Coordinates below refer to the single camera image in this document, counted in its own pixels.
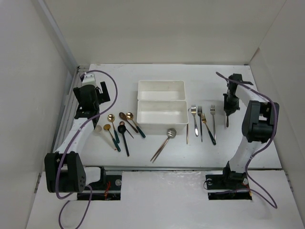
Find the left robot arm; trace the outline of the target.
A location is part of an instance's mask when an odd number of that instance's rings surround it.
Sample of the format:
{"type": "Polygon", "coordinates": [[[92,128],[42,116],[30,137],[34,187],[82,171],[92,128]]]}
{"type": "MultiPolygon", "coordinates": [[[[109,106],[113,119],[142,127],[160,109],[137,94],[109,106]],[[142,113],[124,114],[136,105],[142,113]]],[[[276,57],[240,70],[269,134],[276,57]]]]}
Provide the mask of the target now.
{"type": "Polygon", "coordinates": [[[84,167],[80,159],[85,142],[99,121],[100,104],[110,101],[106,83],[101,82],[100,87],[75,87],[73,92],[79,105],[72,128],[61,146],[44,159],[50,193],[81,193],[88,184],[102,189],[107,182],[101,167],[84,167]]]}

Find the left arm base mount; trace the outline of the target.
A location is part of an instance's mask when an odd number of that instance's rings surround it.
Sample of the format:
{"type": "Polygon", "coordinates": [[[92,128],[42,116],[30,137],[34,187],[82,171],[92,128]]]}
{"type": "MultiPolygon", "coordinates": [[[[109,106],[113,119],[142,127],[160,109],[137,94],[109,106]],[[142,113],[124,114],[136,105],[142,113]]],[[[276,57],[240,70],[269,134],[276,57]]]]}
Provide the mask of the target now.
{"type": "Polygon", "coordinates": [[[121,200],[122,172],[101,170],[101,179],[90,183],[92,187],[92,201],[121,200]]]}

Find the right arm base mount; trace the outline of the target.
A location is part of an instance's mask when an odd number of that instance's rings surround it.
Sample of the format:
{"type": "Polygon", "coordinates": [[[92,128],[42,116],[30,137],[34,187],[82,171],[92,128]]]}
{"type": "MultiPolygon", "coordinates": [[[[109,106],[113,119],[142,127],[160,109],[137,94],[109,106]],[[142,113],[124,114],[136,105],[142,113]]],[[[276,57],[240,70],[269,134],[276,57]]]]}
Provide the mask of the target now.
{"type": "Polygon", "coordinates": [[[206,188],[209,200],[252,200],[248,179],[243,174],[207,174],[206,188]]]}

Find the long silver fork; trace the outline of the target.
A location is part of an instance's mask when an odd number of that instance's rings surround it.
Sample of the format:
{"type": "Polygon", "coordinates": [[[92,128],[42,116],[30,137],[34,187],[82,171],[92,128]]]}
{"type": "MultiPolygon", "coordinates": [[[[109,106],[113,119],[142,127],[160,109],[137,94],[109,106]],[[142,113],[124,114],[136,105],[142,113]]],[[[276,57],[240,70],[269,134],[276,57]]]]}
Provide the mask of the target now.
{"type": "Polygon", "coordinates": [[[214,139],[216,140],[215,105],[213,105],[213,104],[210,107],[210,114],[212,115],[212,118],[213,118],[213,136],[214,136],[214,139]]]}

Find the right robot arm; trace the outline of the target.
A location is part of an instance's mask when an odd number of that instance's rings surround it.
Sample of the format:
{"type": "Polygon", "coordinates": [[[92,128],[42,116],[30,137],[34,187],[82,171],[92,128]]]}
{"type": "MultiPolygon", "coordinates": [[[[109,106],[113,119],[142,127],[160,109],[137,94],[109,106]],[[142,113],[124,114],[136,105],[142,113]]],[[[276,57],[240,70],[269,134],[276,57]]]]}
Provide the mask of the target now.
{"type": "Polygon", "coordinates": [[[227,79],[227,93],[224,94],[226,116],[240,109],[241,101],[247,106],[242,122],[242,140],[235,155],[227,162],[221,175],[225,189],[242,188],[248,180],[247,168],[255,153],[264,150],[262,145],[271,141],[277,128],[279,104],[251,88],[253,84],[234,73],[227,79]]]}

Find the gold fork green handle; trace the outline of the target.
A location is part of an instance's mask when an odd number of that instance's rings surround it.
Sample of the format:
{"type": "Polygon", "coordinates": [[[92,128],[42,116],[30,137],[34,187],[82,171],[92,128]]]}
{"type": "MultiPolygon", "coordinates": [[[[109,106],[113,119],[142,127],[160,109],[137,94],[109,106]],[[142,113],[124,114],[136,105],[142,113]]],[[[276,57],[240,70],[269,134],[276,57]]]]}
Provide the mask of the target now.
{"type": "Polygon", "coordinates": [[[209,129],[208,125],[207,125],[205,114],[201,115],[201,120],[202,120],[202,123],[205,125],[205,127],[207,129],[207,132],[209,134],[209,137],[210,137],[210,140],[211,140],[212,144],[215,146],[216,145],[216,140],[215,140],[212,132],[210,131],[210,129],[209,129]]]}

